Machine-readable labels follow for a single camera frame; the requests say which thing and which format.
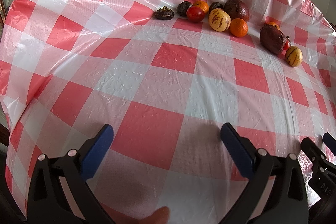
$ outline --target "metal pin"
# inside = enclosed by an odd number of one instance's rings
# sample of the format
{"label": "metal pin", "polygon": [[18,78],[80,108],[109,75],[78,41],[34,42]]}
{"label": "metal pin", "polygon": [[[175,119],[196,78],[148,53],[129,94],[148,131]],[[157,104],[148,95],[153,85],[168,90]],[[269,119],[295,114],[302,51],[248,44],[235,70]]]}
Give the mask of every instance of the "metal pin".
{"label": "metal pin", "polygon": [[38,157],[39,161],[43,161],[44,159],[45,159],[45,154],[39,155],[39,157]]}
{"label": "metal pin", "polygon": [[76,149],[71,149],[69,152],[68,152],[68,156],[69,157],[73,157],[77,154],[77,150]]}
{"label": "metal pin", "polygon": [[297,159],[297,157],[296,157],[296,155],[295,155],[294,153],[290,153],[290,154],[289,154],[289,157],[290,157],[292,160],[296,160],[296,159]]}
{"label": "metal pin", "polygon": [[267,151],[263,148],[259,148],[258,149],[258,154],[261,156],[266,156],[267,155]]}

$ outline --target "checkered tablecloth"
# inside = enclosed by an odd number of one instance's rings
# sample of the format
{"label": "checkered tablecloth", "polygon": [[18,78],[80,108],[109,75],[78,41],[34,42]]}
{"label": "checkered tablecloth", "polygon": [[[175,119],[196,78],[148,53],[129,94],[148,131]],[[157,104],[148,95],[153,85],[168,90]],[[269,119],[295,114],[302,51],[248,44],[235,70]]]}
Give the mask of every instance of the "checkered tablecloth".
{"label": "checkered tablecloth", "polygon": [[[115,139],[88,183],[119,223],[161,206],[170,223],[218,223],[247,183],[219,139],[225,122],[273,155],[335,135],[336,33],[310,0],[242,0],[243,38],[215,32],[207,17],[152,17],[182,1],[13,2],[0,100],[11,129],[6,179],[22,211],[37,156],[63,156],[105,123]],[[261,46],[265,21],[291,37],[302,65]]]}

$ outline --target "plastic tablecloth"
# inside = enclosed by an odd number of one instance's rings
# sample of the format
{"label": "plastic tablecloth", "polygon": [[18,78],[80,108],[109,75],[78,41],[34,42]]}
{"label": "plastic tablecloth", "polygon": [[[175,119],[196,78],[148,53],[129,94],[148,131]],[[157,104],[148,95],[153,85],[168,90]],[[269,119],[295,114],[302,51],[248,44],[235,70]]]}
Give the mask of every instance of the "plastic tablecloth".
{"label": "plastic tablecloth", "polygon": [[[251,14],[243,38],[212,30],[207,17],[152,17],[182,1],[12,3],[0,100],[11,130],[6,179],[22,211],[38,155],[79,148],[105,123],[115,139],[88,184],[122,223],[161,206],[170,223],[217,223],[247,183],[219,139],[225,122],[278,156],[335,134],[336,33],[310,0],[242,0]],[[267,21],[301,49],[298,68],[261,46]]]}

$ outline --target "tangerine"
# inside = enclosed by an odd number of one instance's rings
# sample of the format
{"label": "tangerine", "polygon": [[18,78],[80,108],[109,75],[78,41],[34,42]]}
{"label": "tangerine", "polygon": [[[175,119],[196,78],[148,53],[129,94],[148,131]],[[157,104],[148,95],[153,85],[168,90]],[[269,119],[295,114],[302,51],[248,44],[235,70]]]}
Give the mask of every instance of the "tangerine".
{"label": "tangerine", "polygon": [[193,6],[201,8],[205,14],[209,12],[209,5],[205,1],[197,0],[194,2]]}
{"label": "tangerine", "polygon": [[279,25],[278,25],[277,23],[273,22],[273,21],[270,21],[270,22],[268,22],[268,23],[266,23],[266,24],[267,24],[267,25],[272,25],[272,26],[276,27],[278,30],[280,30]]}
{"label": "tangerine", "polygon": [[249,30],[247,23],[241,18],[235,18],[231,21],[230,32],[236,37],[244,37]]}

